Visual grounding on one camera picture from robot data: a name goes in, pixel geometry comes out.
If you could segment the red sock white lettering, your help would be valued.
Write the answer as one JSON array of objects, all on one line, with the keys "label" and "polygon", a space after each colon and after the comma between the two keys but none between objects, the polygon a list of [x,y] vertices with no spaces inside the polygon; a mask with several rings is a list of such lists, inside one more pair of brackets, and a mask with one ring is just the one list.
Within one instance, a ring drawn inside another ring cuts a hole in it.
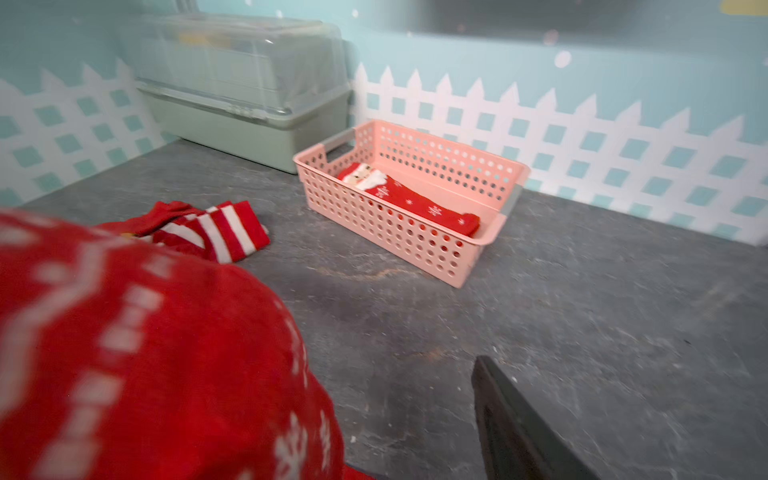
[{"label": "red sock white lettering", "polygon": [[358,479],[280,298],[247,271],[1,214],[5,479]]}]

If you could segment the red white striped sock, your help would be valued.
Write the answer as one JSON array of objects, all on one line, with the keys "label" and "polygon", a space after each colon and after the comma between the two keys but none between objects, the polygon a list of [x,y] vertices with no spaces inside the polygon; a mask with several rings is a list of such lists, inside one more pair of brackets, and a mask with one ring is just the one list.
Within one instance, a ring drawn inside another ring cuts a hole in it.
[{"label": "red white striped sock", "polygon": [[237,263],[271,243],[247,201],[207,209],[180,201],[158,202],[144,215],[99,228],[218,264]]}]

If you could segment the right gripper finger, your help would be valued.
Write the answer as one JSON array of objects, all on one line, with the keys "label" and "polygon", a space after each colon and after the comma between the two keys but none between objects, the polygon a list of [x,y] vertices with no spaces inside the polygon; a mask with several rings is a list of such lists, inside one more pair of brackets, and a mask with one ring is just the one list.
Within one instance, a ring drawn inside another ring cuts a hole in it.
[{"label": "right gripper finger", "polygon": [[489,479],[598,479],[492,358],[481,355],[475,359],[471,382]]}]

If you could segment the red Santa sock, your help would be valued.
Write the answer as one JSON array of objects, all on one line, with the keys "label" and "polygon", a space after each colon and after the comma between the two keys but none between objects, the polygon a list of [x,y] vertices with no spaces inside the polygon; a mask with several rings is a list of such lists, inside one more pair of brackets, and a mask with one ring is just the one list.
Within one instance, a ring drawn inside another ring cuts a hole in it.
[{"label": "red Santa sock", "polygon": [[450,210],[369,164],[352,163],[336,178],[350,187],[376,196],[461,235],[472,237],[480,228],[480,218],[477,215]]}]

